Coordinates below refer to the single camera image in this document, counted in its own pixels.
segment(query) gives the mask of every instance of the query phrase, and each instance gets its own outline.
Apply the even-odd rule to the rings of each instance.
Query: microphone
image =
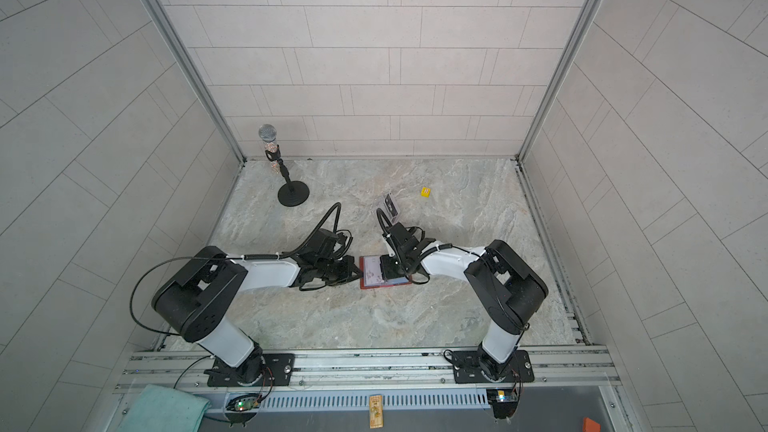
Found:
[[[277,162],[277,168],[280,174],[286,180],[280,190],[277,191],[277,201],[285,207],[296,207],[303,204],[310,196],[310,188],[304,182],[291,180],[288,168],[280,158],[280,146],[275,144],[277,138],[277,129],[271,124],[264,124],[259,127],[259,137],[264,140],[264,153],[270,162]]]

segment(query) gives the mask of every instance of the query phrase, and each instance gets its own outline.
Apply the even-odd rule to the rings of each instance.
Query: teal cloth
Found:
[[[148,385],[128,410],[118,432],[197,432],[208,407],[206,398]]]

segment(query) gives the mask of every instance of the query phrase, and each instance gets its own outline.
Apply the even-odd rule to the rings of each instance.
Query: microphone head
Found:
[[[259,137],[261,137],[264,142],[274,142],[277,138],[277,129],[270,124],[264,124],[259,127]]]

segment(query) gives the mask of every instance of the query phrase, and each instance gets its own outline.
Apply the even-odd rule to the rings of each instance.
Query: marble floor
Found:
[[[375,210],[387,192],[400,222],[428,237],[482,246],[495,238],[531,265],[549,287],[523,344],[574,344],[558,287],[508,159],[286,161],[310,188],[301,206],[277,202],[284,183],[265,161],[248,162],[212,243],[229,254],[274,253],[299,245],[334,202],[339,228],[354,235],[349,254],[386,253]],[[432,194],[422,197],[422,187]],[[332,227],[332,218],[327,227]],[[269,288],[239,294],[227,316],[264,349],[474,346],[490,319],[472,287],[435,276],[423,286],[361,290],[358,282],[314,292]],[[169,350],[190,345],[178,338]]]

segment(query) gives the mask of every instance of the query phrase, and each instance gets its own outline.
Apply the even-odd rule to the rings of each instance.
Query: black mounting plate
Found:
[[[264,359],[264,365],[272,370],[274,376],[274,387],[281,387],[288,385],[290,382],[290,376],[293,373],[293,361],[296,359],[294,354],[263,354],[261,356]],[[289,367],[288,373],[286,373],[286,366]],[[216,358],[214,360],[213,369],[225,370],[229,366],[224,363],[223,360]],[[208,387],[243,387],[234,380],[227,380],[222,374],[215,374],[208,376]],[[264,382],[264,388],[270,386],[272,377],[267,372],[266,382]],[[252,387],[261,387],[262,378],[259,378]]]
[[[486,379],[480,370],[478,352],[476,350],[453,350],[452,357],[456,363],[464,364],[458,370],[456,368],[453,369],[453,379],[456,381],[456,384],[495,384],[495,382]],[[535,380],[533,368],[525,367],[525,364],[531,363],[528,352],[520,349],[515,350],[510,360],[512,361],[512,369],[520,374],[524,384]],[[516,378],[510,376],[507,376],[502,382],[515,382]]]

